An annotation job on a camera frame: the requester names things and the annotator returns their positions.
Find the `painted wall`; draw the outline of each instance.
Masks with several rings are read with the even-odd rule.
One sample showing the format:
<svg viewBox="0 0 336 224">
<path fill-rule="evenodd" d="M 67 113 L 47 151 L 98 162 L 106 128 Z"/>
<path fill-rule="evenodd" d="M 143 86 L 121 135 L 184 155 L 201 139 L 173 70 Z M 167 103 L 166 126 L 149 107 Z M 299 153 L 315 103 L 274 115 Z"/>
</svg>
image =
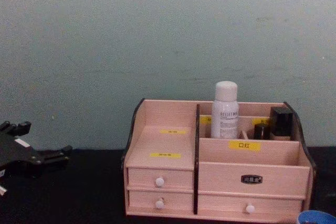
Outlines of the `painted wall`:
<svg viewBox="0 0 336 224">
<path fill-rule="evenodd" d="M 41 149 L 124 148 L 142 97 L 288 101 L 335 145 L 336 0 L 0 0 L 0 115 Z"/>
</svg>

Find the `black table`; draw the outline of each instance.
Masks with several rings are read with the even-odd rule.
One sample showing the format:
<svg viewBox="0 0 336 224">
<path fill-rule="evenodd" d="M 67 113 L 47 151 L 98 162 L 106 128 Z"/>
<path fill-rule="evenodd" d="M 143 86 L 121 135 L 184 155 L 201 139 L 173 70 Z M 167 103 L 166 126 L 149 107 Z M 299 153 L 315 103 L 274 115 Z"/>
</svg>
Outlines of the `black table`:
<svg viewBox="0 0 336 224">
<path fill-rule="evenodd" d="M 323 170 L 317 183 L 314 209 L 336 215 L 336 147 L 310 147 Z M 74 150 L 67 169 L 38 179 L 9 177 L 1 184 L 0 223 L 223 223 L 186 219 L 125 217 L 120 172 L 122 151 Z"/>
</svg>

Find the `black edge trim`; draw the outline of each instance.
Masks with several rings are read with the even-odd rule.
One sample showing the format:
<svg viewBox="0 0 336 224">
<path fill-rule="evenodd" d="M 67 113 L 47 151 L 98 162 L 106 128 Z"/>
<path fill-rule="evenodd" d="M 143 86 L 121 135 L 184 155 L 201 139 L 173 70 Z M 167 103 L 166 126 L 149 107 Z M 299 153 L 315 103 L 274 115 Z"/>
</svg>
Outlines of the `black edge trim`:
<svg viewBox="0 0 336 224">
<path fill-rule="evenodd" d="M 311 164 L 311 167 L 313 169 L 313 184 L 312 184 L 312 192 L 311 192 L 311 198 L 310 198 L 310 204 L 309 204 L 309 209 L 311 209 L 312 206 L 313 206 L 313 203 L 314 203 L 314 197 L 315 197 L 315 193 L 316 193 L 316 179 L 317 179 L 317 173 L 318 173 L 317 166 L 315 164 L 315 161 L 311 157 L 311 155 L 308 151 L 306 142 L 304 140 L 305 138 L 303 136 L 302 125 L 301 125 L 301 121 L 300 121 L 300 117 L 299 117 L 298 113 L 296 113 L 296 111 L 288 104 L 288 102 L 283 102 L 283 103 L 293 112 L 293 115 L 297 120 L 298 128 L 299 128 L 299 134 L 300 134 L 300 142 L 302 144 L 303 151 L 304 151 L 306 157 L 308 158 L 308 160 Z"/>
<path fill-rule="evenodd" d="M 141 101 L 138 103 L 138 105 L 135 107 L 135 110 L 133 112 L 132 122 L 131 122 L 130 134 L 128 135 L 127 145 L 126 145 L 126 148 L 124 149 L 124 151 L 121 155 L 120 171 L 121 171 L 121 177 L 122 177 L 122 191 L 123 191 L 123 193 L 122 193 L 122 196 L 123 196 L 122 208 L 123 208 L 123 212 L 124 212 L 125 216 L 126 216 L 126 206 L 125 206 L 124 162 L 125 162 L 126 154 L 129 150 L 129 148 L 131 146 L 131 142 L 132 142 L 136 113 L 138 112 L 138 109 L 139 109 L 140 105 L 143 103 L 144 100 L 145 100 L 145 98 L 142 98 Z"/>
<path fill-rule="evenodd" d="M 199 107 L 196 106 L 196 134 L 195 134 L 195 164 L 194 164 L 194 214 L 197 214 L 198 208 L 198 157 L 199 157 L 199 139 L 200 139 L 200 117 L 199 117 Z"/>
</svg>

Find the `white round knob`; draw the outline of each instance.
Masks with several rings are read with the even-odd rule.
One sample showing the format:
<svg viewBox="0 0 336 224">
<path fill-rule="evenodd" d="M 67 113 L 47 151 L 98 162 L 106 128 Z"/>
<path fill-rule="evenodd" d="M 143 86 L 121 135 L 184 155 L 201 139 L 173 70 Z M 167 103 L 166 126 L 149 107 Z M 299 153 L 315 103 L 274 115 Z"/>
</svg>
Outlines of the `white round knob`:
<svg viewBox="0 0 336 224">
<path fill-rule="evenodd" d="M 155 207 L 157 209 L 163 209 L 164 208 L 163 198 L 161 198 L 157 202 L 155 202 Z"/>
<path fill-rule="evenodd" d="M 157 187 L 163 187 L 163 185 L 164 185 L 164 179 L 163 179 L 163 177 L 157 178 L 155 180 L 155 184 L 156 184 Z"/>
<path fill-rule="evenodd" d="M 256 208 L 252 204 L 248 204 L 247 207 L 246 207 L 246 211 L 249 214 L 252 214 L 255 210 L 256 210 Z"/>
</svg>

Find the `yellow label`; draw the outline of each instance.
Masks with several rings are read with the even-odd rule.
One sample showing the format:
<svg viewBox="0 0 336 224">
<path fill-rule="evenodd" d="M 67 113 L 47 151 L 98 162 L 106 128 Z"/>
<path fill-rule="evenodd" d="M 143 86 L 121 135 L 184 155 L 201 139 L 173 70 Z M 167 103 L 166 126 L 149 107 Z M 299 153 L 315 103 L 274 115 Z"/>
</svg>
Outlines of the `yellow label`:
<svg viewBox="0 0 336 224">
<path fill-rule="evenodd" d="M 181 158 L 180 153 L 151 153 L 150 157 L 170 157 L 170 158 Z"/>
<path fill-rule="evenodd" d="M 252 120 L 253 125 L 256 125 L 258 123 L 266 123 L 269 124 L 269 118 L 254 118 Z"/>
<path fill-rule="evenodd" d="M 162 134 L 185 134 L 185 131 L 177 131 L 177 130 L 160 130 Z"/>
<path fill-rule="evenodd" d="M 199 122 L 201 124 L 211 124 L 211 116 L 210 115 L 200 115 Z"/>
<path fill-rule="evenodd" d="M 248 151 L 253 151 L 253 152 L 259 152 L 260 147 L 261 147 L 260 143 L 245 142 L 245 141 L 229 141 L 229 148 L 230 149 L 248 150 Z"/>
</svg>

